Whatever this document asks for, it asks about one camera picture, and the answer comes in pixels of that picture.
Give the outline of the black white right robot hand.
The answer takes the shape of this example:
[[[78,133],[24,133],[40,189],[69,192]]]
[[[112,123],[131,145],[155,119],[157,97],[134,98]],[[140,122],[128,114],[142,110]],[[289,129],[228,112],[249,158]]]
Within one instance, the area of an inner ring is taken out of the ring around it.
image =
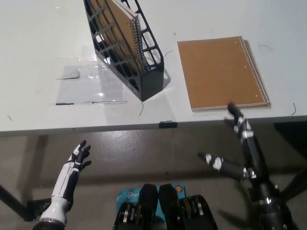
[[[234,104],[227,105],[234,117],[234,132],[240,140],[245,164],[228,161],[209,153],[198,153],[198,156],[214,170],[236,181],[249,180],[252,184],[250,198],[253,203],[272,204],[282,202],[278,188],[270,180],[268,166],[248,119]]]

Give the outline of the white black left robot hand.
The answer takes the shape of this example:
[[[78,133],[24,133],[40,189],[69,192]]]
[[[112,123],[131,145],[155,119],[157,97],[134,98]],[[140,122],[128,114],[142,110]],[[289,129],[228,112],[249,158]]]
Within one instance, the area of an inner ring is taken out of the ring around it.
[[[67,213],[73,205],[74,191],[80,172],[92,163],[84,161],[90,154],[90,148],[90,145],[86,145],[86,140],[83,140],[71,153],[59,173],[51,195],[51,204],[42,213],[40,222],[66,226]]]

